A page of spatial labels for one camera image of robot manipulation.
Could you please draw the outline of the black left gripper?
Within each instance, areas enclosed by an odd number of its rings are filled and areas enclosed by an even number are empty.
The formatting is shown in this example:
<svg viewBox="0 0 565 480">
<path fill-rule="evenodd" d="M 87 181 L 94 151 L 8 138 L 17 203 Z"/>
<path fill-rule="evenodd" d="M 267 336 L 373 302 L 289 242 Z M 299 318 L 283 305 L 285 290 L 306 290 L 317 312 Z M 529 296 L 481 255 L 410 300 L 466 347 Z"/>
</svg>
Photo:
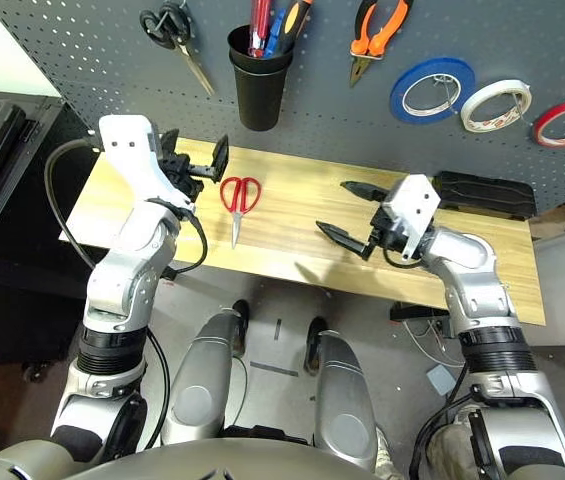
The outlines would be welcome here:
<svg viewBox="0 0 565 480">
<path fill-rule="evenodd" d="M 188 199 L 196 200 L 204 190 L 204 179 L 218 183 L 224 176 L 229 161 L 229 140 L 223 135 L 213 151 L 213 162 L 210 165 L 195 165 L 187 154 L 175 153 L 179 130 L 164 132 L 160 142 L 162 152 L 166 155 L 159 161 L 159 167 L 169 182 Z"/>
</svg>

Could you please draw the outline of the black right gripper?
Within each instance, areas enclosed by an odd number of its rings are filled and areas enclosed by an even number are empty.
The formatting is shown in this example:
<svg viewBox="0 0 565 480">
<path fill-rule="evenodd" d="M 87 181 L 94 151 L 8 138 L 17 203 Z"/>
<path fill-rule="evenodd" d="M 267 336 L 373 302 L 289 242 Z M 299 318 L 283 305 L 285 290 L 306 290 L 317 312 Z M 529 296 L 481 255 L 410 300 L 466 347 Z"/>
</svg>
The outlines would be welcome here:
<svg viewBox="0 0 565 480">
<path fill-rule="evenodd" d="M 383 202 L 385 200 L 385 189 L 370 183 L 343 181 L 340 186 L 367 201 Z M 394 222 L 382 207 L 376 210 L 371 219 L 371 232 L 366 243 L 353 238 L 348 231 L 333 224 L 319 220 L 316 220 L 315 224 L 331 241 L 365 261 L 369 259 L 375 247 L 402 252 L 408 240 L 404 229 Z"/>
</svg>

